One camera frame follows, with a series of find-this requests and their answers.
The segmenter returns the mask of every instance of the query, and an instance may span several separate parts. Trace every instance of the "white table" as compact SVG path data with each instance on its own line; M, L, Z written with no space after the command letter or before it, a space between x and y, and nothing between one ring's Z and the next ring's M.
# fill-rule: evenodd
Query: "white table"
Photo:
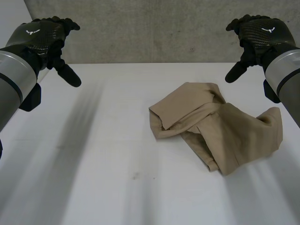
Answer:
M73 65L77 89L50 71L42 104L18 111L0 134L0 224L299 224L300 129L264 96L261 68L227 84L232 66ZM148 107L184 82L216 83L253 116L280 107L280 149L223 177L180 136L156 140Z

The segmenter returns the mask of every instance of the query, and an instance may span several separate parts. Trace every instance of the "beige cloth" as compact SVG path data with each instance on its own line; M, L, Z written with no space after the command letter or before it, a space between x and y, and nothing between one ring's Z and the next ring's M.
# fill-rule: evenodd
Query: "beige cloth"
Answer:
M214 83L185 83L151 106L156 138L181 134L210 171L223 175L270 155L282 142L280 109L254 118L223 99Z

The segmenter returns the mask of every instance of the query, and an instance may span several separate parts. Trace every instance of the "white logo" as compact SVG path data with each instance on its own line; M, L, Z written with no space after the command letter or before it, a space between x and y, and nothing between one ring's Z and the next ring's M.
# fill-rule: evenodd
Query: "white logo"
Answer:
M26 31L27 33L29 33L29 35L31 35L31 34L34 34L34 33L36 33L36 32L39 32L40 30L36 30L36 31Z
M268 31L268 32L272 33L273 30L275 30L275 27L273 27L273 29L271 29L271 30L267 30L267 29L264 29L264 28L262 28L262 30L265 30L265 31Z

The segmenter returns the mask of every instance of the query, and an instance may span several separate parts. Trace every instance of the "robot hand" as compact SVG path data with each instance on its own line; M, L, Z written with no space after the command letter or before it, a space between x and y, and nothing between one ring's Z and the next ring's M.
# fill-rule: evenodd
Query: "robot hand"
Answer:
M55 68L58 75L74 87L81 85L77 74L60 58L65 39L71 30L79 30L80 27L71 19L60 19L57 16L48 19L35 19L30 23L23 23L12 34L4 51L21 56L33 67L36 74L47 67ZM37 55L38 60L30 60L30 53L24 52L26 48L30 53Z
M225 77L228 83L236 81L251 66L260 65L266 71L278 55L297 49L288 27L279 19L245 15L241 19L234 19L226 30L233 30L239 37L240 46L244 48L240 61ZM280 102L266 80L264 90L267 98L275 103Z

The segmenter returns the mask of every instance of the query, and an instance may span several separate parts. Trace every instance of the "gray concrete wall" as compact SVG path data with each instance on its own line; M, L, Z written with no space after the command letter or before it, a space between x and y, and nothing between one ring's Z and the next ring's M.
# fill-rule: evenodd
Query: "gray concrete wall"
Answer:
M245 14L286 22L300 45L300 0L25 0L32 18L69 17L80 26L68 63L235 62L242 49L227 24Z

